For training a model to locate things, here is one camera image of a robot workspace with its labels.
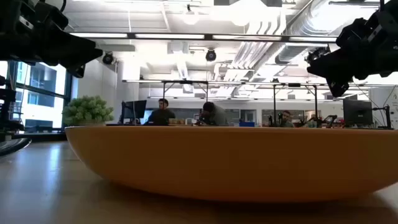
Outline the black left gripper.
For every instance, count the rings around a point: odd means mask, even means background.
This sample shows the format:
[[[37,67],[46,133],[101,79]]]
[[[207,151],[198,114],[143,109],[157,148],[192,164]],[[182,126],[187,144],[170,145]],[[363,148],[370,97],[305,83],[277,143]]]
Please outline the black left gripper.
[[[92,40],[64,32],[68,19],[61,12],[2,12],[1,60],[62,65],[83,78],[86,63],[102,56]]]

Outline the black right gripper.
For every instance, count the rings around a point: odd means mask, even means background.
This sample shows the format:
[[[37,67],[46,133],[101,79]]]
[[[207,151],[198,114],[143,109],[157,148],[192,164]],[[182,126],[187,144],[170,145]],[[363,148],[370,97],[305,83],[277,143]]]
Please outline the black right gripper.
[[[375,74],[387,77],[396,72],[397,9],[381,9],[369,19],[355,19],[343,28],[337,45],[340,49],[334,52],[317,47],[306,56],[307,72],[326,78],[335,98],[349,88],[348,82],[335,80],[351,80],[352,76],[364,80]]]

